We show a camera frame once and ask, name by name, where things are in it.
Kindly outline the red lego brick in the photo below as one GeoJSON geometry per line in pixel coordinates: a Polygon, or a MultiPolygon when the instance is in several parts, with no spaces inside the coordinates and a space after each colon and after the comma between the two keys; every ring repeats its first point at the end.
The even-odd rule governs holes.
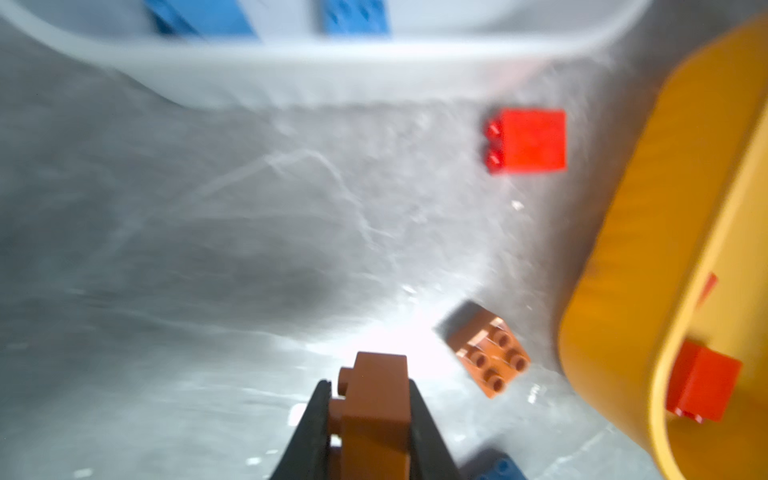
{"type": "Polygon", "coordinates": [[[718,281],[719,281],[718,276],[715,273],[711,272],[708,275],[707,280],[704,284],[704,287],[701,291],[701,294],[698,298],[697,305],[701,305],[707,300],[707,298],[710,296],[713,289],[717,286],[718,281]]]}
{"type": "Polygon", "coordinates": [[[728,407],[743,363],[686,340],[669,377],[666,410],[692,419],[719,422],[728,407]]]}
{"type": "Polygon", "coordinates": [[[567,168],[564,110],[501,109],[486,123],[484,163],[491,175],[550,173],[567,168]]]}

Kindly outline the orange lego brick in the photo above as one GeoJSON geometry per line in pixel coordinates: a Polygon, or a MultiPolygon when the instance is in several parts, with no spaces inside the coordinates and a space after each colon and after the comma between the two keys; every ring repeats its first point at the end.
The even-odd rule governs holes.
{"type": "Polygon", "coordinates": [[[329,477],[408,479],[411,419],[407,357],[359,352],[340,369],[329,402],[328,434],[340,440],[329,453],[329,477]]]}
{"type": "Polygon", "coordinates": [[[474,302],[454,311],[445,341],[489,399],[502,394],[531,365],[530,356],[505,320],[474,302]]]}

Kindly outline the light blue lego brick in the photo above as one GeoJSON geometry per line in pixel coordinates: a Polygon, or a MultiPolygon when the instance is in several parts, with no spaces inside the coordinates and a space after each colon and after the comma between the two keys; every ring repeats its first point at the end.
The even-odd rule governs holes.
{"type": "Polygon", "coordinates": [[[526,476],[508,455],[503,455],[475,475],[473,480],[526,480],[526,476]]]}
{"type": "Polygon", "coordinates": [[[332,36],[388,36],[388,5],[382,0],[323,0],[323,30],[332,36]]]}
{"type": "Polygon", "coordinates": [[[157,30],[176,37],[258,37],[235,0],[146,0],[157,30]]]}

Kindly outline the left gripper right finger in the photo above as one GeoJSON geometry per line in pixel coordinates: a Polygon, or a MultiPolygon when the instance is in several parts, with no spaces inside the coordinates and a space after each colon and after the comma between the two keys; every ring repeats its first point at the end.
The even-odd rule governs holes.
{"type": "Polygon", "coordinates": [[[411,480],[462,478],[414,380],[409,380],[411,480]]]}

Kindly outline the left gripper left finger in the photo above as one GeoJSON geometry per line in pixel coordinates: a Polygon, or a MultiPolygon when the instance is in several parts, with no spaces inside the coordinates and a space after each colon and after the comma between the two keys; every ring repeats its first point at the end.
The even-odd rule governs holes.
{"type": "Polygon", "coordinates": [[[330,399],[331,382],[319,381],[271,480],[329,479],[330,399]]]}

